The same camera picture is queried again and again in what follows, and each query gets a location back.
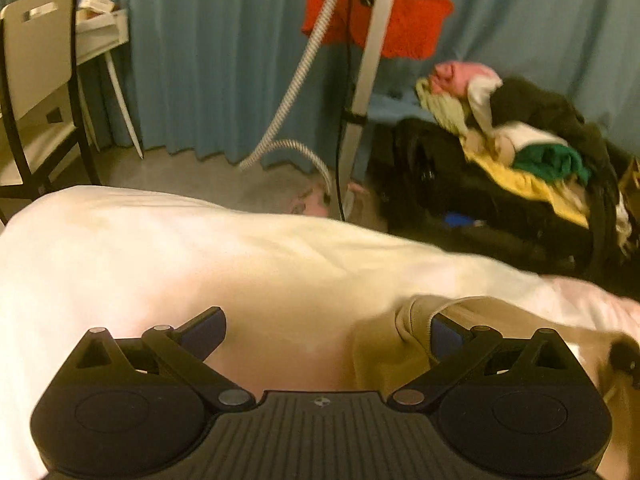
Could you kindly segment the beige t-shirt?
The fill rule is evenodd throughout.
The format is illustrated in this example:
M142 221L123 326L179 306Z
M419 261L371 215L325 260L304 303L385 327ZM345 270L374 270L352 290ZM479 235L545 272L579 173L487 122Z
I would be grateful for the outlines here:
M492 297L416 296L360 324L356 383L503 479L634 479L639 346Z

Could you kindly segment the pile of mixed clothes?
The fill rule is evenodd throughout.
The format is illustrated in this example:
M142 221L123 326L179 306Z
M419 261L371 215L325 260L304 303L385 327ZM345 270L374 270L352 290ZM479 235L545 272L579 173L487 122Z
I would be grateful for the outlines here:
M436 65L414 90L420 107L499 186L550 205L605 245L629 249L632 223L608 146L566 96L467 62Z

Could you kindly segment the white pastel bed duvet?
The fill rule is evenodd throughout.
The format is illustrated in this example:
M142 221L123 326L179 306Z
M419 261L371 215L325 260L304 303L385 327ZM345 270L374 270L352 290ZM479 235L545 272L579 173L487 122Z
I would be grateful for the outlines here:
M601 476L638 477L639 393L608 362L614 342L639 339L634 300L339 221L97 186L40 198L1 235L2 477L46 473L29 419L91 327L135 337L218 306L228 333L209 362L221 374L255 394L349 390L356 329L398 326L423 295L509 337L561 333L613 415Z

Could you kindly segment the black suitcase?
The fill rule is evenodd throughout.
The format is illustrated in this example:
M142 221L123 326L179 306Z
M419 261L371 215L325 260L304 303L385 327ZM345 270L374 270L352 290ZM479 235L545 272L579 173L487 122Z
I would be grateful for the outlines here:
M459 140L434 122L403 119L386 138L393 160L381 168L378 188L390 233L525 271L588 281L623 263L614 206L600 186L587 193L596 201L596 216L578 226L543 200L500 188L465 157Z

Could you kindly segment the brown paper bag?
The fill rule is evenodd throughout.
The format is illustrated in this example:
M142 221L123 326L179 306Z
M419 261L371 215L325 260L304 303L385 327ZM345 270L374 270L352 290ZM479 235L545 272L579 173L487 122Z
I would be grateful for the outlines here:
M634 158L618 184L625 207L636 222L640 220L640 162Z

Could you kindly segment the garment steamer pole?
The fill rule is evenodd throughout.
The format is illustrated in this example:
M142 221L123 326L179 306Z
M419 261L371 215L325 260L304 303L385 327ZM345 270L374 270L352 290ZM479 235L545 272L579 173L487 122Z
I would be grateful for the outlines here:
M352 176L352 167L358 151L362 130L367 121L368 107L378 66L382 58L382 49L386 29L392 14L394 0L375 0L369 24L366 43L362 52L352 106L344 114L344 127L340 134L340 143L336 151L335 178L332 191L331 216L342 221L348 219L348 184Z

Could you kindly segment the white black chair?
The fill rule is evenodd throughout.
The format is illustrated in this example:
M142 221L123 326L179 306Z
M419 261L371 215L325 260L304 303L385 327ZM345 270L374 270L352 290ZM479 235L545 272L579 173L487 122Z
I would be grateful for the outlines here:
M78 148L101 183L80 107L77 0L16 0L1 10L1 197L38 200Z

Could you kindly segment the blue curtain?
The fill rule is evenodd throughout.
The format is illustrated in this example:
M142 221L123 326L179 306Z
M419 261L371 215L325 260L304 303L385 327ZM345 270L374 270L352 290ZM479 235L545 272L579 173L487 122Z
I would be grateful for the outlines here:
M115 1L129 12L130 43L115 60L143 145L242 159L303 53L305 0ZM437 61L477 61L562 92L638 150L639 0L451 1Z

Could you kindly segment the white desk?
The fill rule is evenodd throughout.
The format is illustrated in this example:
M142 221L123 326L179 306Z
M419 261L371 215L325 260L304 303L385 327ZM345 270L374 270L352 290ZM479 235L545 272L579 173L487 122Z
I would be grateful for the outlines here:
M76 11L76 60L87 63L104 58L117 105L125 123L129 139L140 159L144 159L142 146L129 113L124 92L117 75L112 51L129 42L128 10L113 0L80 0Z

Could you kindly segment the red garment on hanger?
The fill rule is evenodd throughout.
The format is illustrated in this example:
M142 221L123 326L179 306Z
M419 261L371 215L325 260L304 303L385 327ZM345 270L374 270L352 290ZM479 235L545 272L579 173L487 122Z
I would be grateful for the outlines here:
M302 32L309 36L326 0L306 0ZM451 0L394 0L382 47L383 58L426 60L436 51L442 26L454 12ZM337 0L324 44L366 45L372 6L366 0Z

